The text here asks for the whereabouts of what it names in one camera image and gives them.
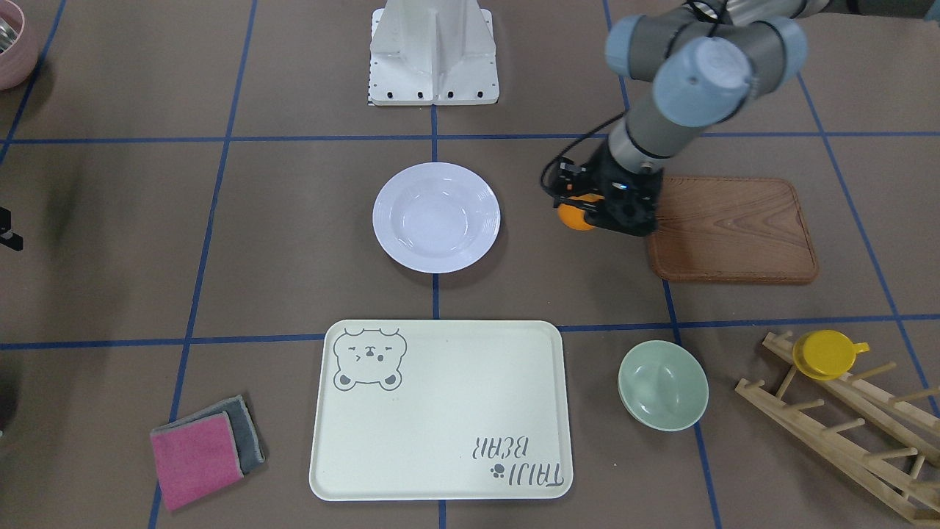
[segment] wooden drying rack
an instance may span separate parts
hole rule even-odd
[[[938,394],[940,388],[895,396],[866,381],[896,367],[894,362],[857,375],[846,373],[834,380],[814,380],[861,415],[841,425],[823,425],[802,411],[823,406],[822,399],[795,404],[783,401],[797,373],[791,336],[790,332],[781,335],[771,332],[763,341],[765,347],[791,365],[775,393],[763,389],[763,380],[751,382],[746,378],[738,382],[734,391],[911,523],[940,527],[940,481],[917,479],[925,462],[940,468],[940,449],[899,421],[903,419],[940,437],[940,419],[908,402]],[[870,452],[838,434],[862,425],[878,426],[906,448]],[[911,472],[905,473],[886,461],[893,457],[916,457]],[[912,498],[927,508],[915,504]]]

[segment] pink cloth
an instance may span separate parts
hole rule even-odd
[[[231,422],[225,412],[151,433],[164,504],[178,509],[242,479]]]

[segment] light blue joint cap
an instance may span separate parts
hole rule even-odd
[[[747,56],[720,38],[690,40],[670,57],[652,81],[653,101],[683,127],[705,127],[731,115],[750,91]]]
[[[636,25],[644,16],[634,15],[620,19],[610,28],[603,54],[607,58],[607,66],[617,75],[633,79],[630,75],[630,41],[633,40]]]
[[[796,21],[787,17],[768,17],[762,22],[772,26],[780,35],[780,38],[783,39],[783,48],[787,58],[783,76],[780,77],[780,84],[774,87],[774,90],[776,90],[791,80],[803,68],[803,64],[807,62],[809,50],[807,34],[803,32],[803,28]]]
[[[934,0],[933,6],[927,11],[924,20],[935,20],[940,25],[940,0]]]

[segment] brown wooden tray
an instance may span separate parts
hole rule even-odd
[[[665,280],[806,284],[819,274],[785,180],[665,177],[657,216],[650,266]]]

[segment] yellow mug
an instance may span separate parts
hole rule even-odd
[[[855,355],[868,350],[868,344],[855,344],[841,332],[816,330],[796,341],[793,364],[807,377],[832,380],[852,369]]]

